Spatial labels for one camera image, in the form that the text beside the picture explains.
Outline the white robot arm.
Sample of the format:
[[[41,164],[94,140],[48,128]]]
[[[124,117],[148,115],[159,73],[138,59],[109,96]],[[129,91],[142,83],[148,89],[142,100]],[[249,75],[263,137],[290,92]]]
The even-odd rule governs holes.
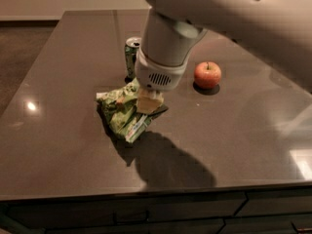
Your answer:
[[[312,88],[312,0],[145,0],[149,14],[136,56],[137,110],[150,114],[173,90],[191,49],[209,30]]]

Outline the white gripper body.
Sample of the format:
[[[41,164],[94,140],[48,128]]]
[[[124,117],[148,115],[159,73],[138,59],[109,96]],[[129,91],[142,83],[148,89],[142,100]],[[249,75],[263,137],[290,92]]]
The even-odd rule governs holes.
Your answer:
[[[146,90],[168,92],[179,83],[185,72],[189,52],[140,48],[136,54],[135,72],[139,84]]]

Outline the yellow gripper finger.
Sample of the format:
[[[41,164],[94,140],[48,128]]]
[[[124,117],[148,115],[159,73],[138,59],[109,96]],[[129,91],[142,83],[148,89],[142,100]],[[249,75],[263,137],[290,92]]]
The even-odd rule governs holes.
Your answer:
[[[137,93],[136,110],[138,113],[151,114],[164,102],[163,94],[157,91],[139,88]]]

